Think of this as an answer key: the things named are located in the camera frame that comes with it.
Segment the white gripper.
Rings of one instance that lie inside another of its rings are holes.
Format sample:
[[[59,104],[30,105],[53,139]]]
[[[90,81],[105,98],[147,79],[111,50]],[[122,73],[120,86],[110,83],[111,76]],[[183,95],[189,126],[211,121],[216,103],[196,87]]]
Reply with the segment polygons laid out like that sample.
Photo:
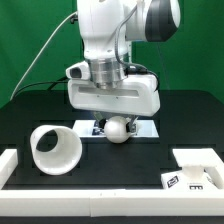
[[[97,111],[131,115],[126,118],[126,132],[131,135],[137,130],[137,115],[151,117],[160,109],[157,80],[153,75],[131,75],[109,90],[97,88],[90,80],[71,79],[68,93],[74,108],[94,111],[100,128],[107,120]]]

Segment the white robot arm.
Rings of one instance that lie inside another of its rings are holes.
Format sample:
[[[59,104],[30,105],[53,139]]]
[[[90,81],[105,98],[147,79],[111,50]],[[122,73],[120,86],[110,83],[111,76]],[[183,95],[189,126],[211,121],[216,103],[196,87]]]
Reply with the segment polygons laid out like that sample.
[[[140,116],[160,108],[159,80],[128,58],[133,41],[165,42],[180,25],[178,0],[77,0],[84,60],[66,69],[76,109],[128,115],[125,130],[137,131]]]

